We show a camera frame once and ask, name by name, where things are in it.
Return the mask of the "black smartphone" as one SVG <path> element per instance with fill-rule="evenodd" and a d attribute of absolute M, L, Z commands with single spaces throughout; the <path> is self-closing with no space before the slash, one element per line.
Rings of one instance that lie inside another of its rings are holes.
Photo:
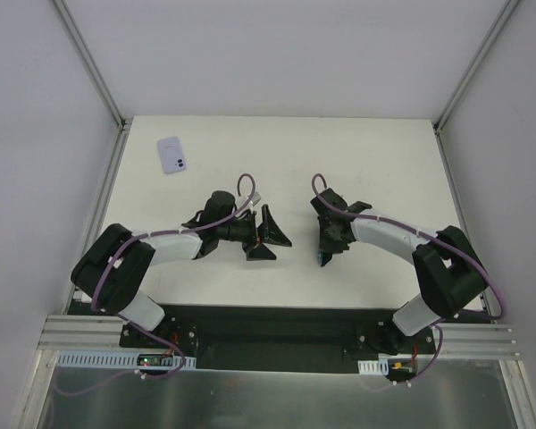
<path fill-rule="evenodd" d="M 318 216 L 319 239 L 318 239 L 318 261 L 319 266 L 326 266 L 333 257 L 337 240 L 334 236 L 334 230 L 330 230 L 330 223 L 325 217 Z"/>

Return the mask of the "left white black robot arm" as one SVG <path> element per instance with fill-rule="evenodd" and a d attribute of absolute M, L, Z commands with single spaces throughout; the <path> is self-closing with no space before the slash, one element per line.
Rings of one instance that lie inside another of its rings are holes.
<path fill-rule="evenodd" d="M 235 198 L 216 190 L 202 210 L 175 231 L 138 235 L 119 223 L 109 225 L 71 271 L 71 282 L 91 298 L 95 311 L 117 315 L 140 327 L 150 347 L 160 348 L 171 337 L 165 311 L 140 290 L 148 268 L 206 257 L 222 241 L 241 245 L 247 261 L 272 261 L 270 245 L 290 248 L 291 240 L 273 220 L 261 197 Z"/>

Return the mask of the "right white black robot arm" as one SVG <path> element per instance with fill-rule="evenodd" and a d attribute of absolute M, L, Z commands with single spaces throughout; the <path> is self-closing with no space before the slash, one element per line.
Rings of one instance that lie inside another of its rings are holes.
<path fill-rule="evenodd" d="M 490 286 L 490 279 L 465 234 L 452 225 L 423 231 L 378 213 L 367 203 L 352 205 L 327 188 L 310 201 L 319 223 L 319 264 L 355 242 L 383 249 L 415 269 L 418 294 L 367 337 L 376 352 L 394 356 L 416 341 L 416 334 L 449 319 Z"/>

